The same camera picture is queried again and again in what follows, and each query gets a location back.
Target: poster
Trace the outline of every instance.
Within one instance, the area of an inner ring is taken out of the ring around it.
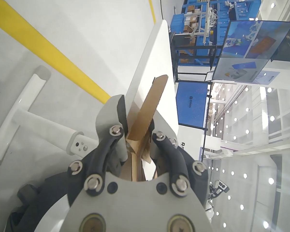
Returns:
[[[290,22],[231,21],[213,80],[253,82],[290,30]]]
[[[277,75],[279,75],[279,72],[262,70],[257,75],[257,77],[253,80],[253,82],[248,82],[248,83],[258,84],[258,85],[269,85],[273,81],[273,79],[276,78]]]

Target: white metal frame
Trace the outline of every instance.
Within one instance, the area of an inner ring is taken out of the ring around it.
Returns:
[[[53,121],[30,113],[28,110],[46,80],[33,74],[17,98],[0,127],[0,165],[19,126],[25,127],[69,155],[84,157],[95,149],[99,142],[84,136],[82,132],[57,124]]]

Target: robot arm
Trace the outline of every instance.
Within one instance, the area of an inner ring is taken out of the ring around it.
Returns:
[[[116,100],[118,107],[122,99]],[[176,135],[161,117],[154,116],[150,143],[158,177],[140,182],[119,178],[126,157],[120,117],[96,124],[98,147],[69,166],[70,210],[60,231],[212,231],[205,213],[207,167],[178,148]]]
[[[220,180],[214,181],[214,184],[210,185],[209,189],[210,189],[209,199],[217,198],[222,192],[227,193],[229,191],[229,187]]]

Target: black metal frame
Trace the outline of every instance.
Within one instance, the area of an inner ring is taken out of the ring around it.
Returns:
[[[212,71],[212,67],[214,65],[215,59],[219,59],[221,56],[221,52],[223,49],[223,45],[207,45],[207,46],[177,46],[175,44],[175,40],[176,39],[176,35],[175,33],[170,33],[169,34],[169,40],[170,40],[170,48],[171,48],[171,57],[172,57],[172,66],[173,66],[173,74],[175,77],[175,82],[179,83],[179,82],[195,82],[195,83],[207,83],[210,85],[210,90],[209,90],[209,100],[208,100],[208,105],[207,105],[207,110],[206,110],[206,119],[205,119],[205,127],[196,127],[196,126],[191,126],[191,125],[186,125],[186,124],[181,124],[179,123],[179,125],[181,126],[185,126],[185,127],[192,127],[192,128],[198,128],[198,129],[202,129],[204,131],[204,142],[203,142],[203,150],[202,150],[202,156],[201,156],[201,161],[203,161],[203,157],[204,157],[204,150],[205,150],[205,139],[206,139],[206,132],[208,131],[208,113],[209,113],[209,104],[210,104],[210,93],[212,90],[212,85],[213,82],[210,81],[205,81],[206,80],[206,76],[207,73],[178,73],[178,60],[182,59],[182,58],[208,58],[209,59],[209,65],[210,65],[210,70]],[[207,56],[191,56],[191,55],[186,55],[186,54],[181,54],[181,55],[177,55],[177,51],[180,50],[194,50],[194,53],[196,50],[199,49],[207,49],[210,50],[209,54]],[[190,74],[190,75],[204,75],[205,79],[204,81],[196,81],[196,80],[179,80],[178,79],[178,74]]]

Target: white panel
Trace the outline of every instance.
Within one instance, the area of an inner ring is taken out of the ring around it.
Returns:
[[[202,135],[201,146],[203,147],[204,134]],[[205,148],[211,150],[220,150],[221,139],[219,137],[206,136],[205,138]]]
[[[179,125],[177,140],[182,147],[194,160],[199,160],[200,148],[203,146],[201,142],[204,131],[193,127],[185,127]]]

